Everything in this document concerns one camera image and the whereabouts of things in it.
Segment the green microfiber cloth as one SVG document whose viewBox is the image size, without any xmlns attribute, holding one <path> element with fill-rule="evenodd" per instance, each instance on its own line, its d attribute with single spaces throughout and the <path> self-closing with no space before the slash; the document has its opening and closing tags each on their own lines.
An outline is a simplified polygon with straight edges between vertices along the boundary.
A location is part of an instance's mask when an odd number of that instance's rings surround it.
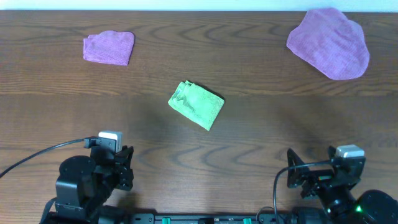
<svg viewBox="0 0 398 224">
<path fill-rule="evenodd" d="M 175 111 L 209 131 L 224 105 L 224 99 L 186 80 L 168 100 Z"/>
</svg>

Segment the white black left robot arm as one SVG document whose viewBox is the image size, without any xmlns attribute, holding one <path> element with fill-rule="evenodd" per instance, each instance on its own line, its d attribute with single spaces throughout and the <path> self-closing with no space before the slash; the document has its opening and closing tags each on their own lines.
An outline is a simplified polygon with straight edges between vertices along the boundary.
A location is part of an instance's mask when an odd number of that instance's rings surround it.
<svg viewBox="0 0 398 224">
<path fill-rule="evenodd" d="M 112 215 L 104 203 L 115 189 L 130 191 L 132 146 L 112 153 L 93 146 L 89 156 L 73 156 L 60 165 L 57 196 L 48 201 L 41 223 L 126 223 L 124 214 Z"/>
</svg>

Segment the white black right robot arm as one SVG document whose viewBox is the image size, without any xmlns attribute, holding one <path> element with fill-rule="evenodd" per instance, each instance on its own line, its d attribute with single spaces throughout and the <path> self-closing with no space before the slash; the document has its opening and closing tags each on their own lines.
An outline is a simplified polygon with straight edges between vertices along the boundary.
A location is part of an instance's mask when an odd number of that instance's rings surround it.
<svg viewBox="0 0 398 224">
<path fill-rule="evenodd" d="M 397 223 L 397 200 L 380 190 L 354 198 L 351 190 L 360 182 L 366 158 L 356 145 L 328 148 L 331 169 L 310 170 L 292 150 L 287 151 L 289 188 L 301 186 L 302 198 L 318 198 L 322 209 L 295 208 L 289 223 Z"/>
</svg>

